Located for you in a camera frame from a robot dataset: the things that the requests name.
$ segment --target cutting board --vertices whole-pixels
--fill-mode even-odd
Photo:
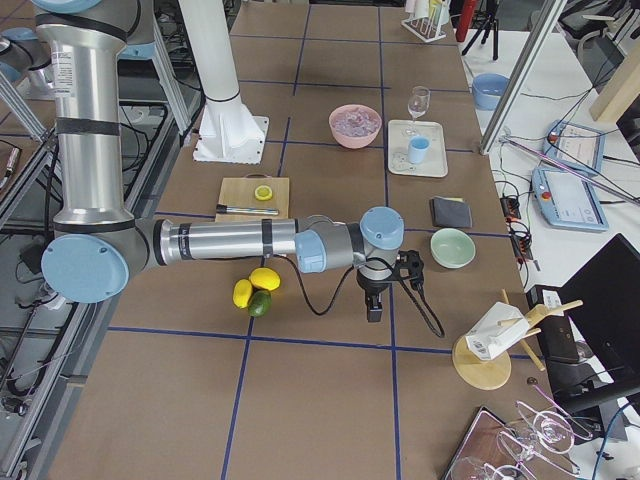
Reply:
[[[260,185],[273,190],[271,200],[256,200],[253,192]],[[289,179],[282,177],[223,178],[218,203],[230,207],[276,208],[276,215],[227,215],[217,214],[216,222],[246,222],[261,218],[289,218]]]

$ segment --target white sticker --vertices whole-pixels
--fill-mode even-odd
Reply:
[[[562,305],[560,295],[558,295],[558,292],[555,292],[553,290],[542,290],[542,300],[545,306],[549,309],[556,308]],[[563,312],[557,313],[556,315],[558,315],[559,317],[564,317]]]
[[[51,64],[56,97],[75,97],[76,77],[73,52],[53,52]]]

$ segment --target black tripod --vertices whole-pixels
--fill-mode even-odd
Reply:
[[[464,47],[462,50],[462,55],[466,55],[475,41],[478,39],[480,35],[484,33],[482,36],[482,41],[480,42],[482,45],[487,43],[487,39],[489,38],[489,34],[493,30],[493,59],[498,59],[498,19],[496,18],[496,14],[498,13],[498,6],[500,5],[500,0],[487,0],[487,10],[486,12],[478,12],[476,14],[476,22],[479,20],[484,20],[482,26],[476,31],[476,34],[473,36],[471,41]]]

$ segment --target red object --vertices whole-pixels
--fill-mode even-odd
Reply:
[[[478,0],[464,1],[460,20],[458,20],[458,28],[456,29],[456,40],[458,42],[464,42],[465,38],[467,38],[467,32],[473,21],[473,14],[476,11],[476,3],[478,3]]]

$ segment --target green bowl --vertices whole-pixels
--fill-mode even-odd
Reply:
[[[443,228],[431,237],[431,255],[446,268],[460,268],[476,256],[476,246],[471,237],[455,228]]]

